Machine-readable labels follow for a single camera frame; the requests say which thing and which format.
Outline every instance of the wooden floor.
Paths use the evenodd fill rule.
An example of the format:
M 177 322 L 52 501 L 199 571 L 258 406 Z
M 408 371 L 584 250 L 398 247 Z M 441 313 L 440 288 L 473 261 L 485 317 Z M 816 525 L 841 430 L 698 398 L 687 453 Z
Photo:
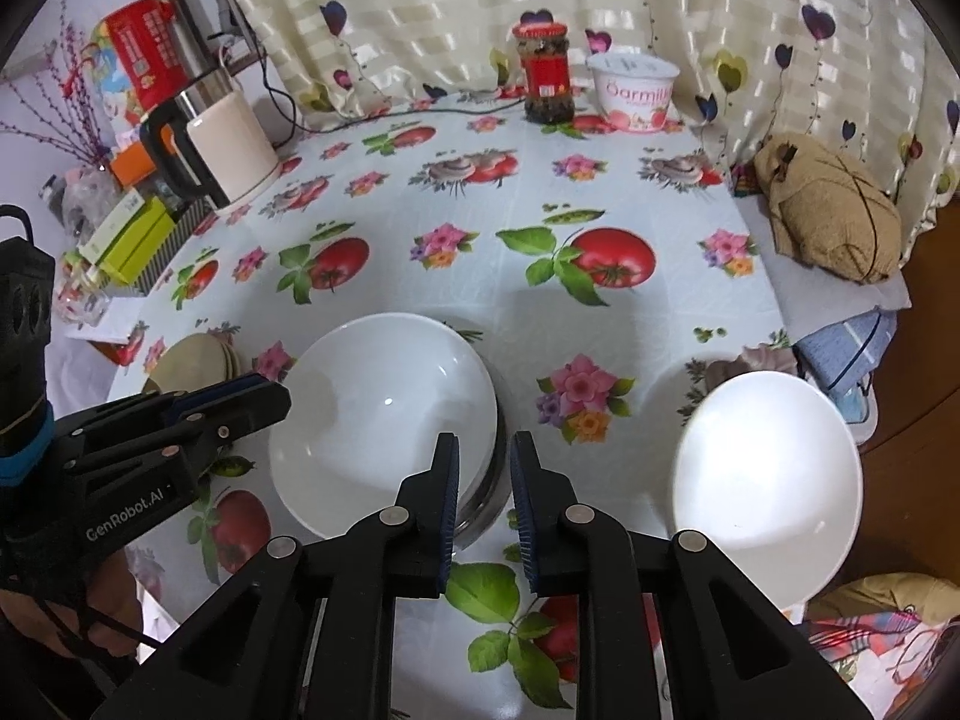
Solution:
M 875 377 L 880 424 L 861 452 L 845 580 L 917 570 L 960 584 L 960 201 L 937 220 L 904 267 L 913 308 Z

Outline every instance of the yogurt tub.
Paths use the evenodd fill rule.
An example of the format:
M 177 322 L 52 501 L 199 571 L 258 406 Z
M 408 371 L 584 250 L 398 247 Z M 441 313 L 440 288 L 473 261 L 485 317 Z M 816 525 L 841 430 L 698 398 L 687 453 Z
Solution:
M 680 68 L 645 53 L 596 53 L 587 59 L 607 121 L 625 132 L 659 132 Z

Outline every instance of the plastic bag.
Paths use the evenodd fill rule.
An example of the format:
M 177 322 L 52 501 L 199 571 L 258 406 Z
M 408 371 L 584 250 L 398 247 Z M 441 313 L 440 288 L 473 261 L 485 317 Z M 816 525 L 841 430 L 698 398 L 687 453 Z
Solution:
M 81 167 L 66 175 L 64 229 L 73 245 L 85 244 L 121 199 L 113 174 Z

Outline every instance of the metal rivet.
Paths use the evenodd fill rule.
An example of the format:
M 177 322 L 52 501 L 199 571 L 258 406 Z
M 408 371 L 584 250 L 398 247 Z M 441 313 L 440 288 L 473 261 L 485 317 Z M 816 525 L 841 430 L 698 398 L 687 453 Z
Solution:
M 410 512 L 402 506 L 388 506 L 380 513 L 380 522 L 384 525 L 402 525 L 410 519 Z
M 276 557 L 280 560 L 282 557 L 290 557 L 296 551 L 296 541 L 290 536 L 277 536 L 271 538 L 267 544 L 267 554 L 270 557 Z
M 566 508 L 566 518 L 570 522 L 576 522 L 578 525 L 586 525 L 587 522 L 593 522 L 594 512 L 589 506 L 584 506 L 582 503 L 575 503 L 573 506 L 568 506 Z
M 688 552 L 703 552 L 707 549 L 707 537 L 700 531 L 683 531 L 678 536 L 677 543 Z

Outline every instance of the black kettle handle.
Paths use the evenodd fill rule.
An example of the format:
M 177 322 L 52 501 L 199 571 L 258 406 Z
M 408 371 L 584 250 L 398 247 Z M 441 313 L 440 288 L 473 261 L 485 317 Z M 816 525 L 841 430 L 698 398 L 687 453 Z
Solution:
M 163 143 L 161 132 L 167 124 L 174 132 L 174 144 L 182 156 L 182 161 L 176 154 L 167 151 Z M 176 104 L 176 98 L 163 100 L 163 103 L 157 105 L 147 115 L 147 121 L 141 124 L 140 142 L 143 143 L 143 148 L 147 149 L 147 155 L 150 156 L 170 189 L 183 199 L 195 200 L 208 194 L 219 193 L 220 187 L 216 182 L 213 182 L 212 186 L 208 184 L 208 180 L 212 181 L 213 176 L 210 175 L 206 162 L 203 162 L 200 153 L 190 141 L 186 124 L 186 114 Z M 190 170 L 193 170 L 200 183 L 194 181 L 193 176 L 186 170 L 184 162 L 190 166 Z

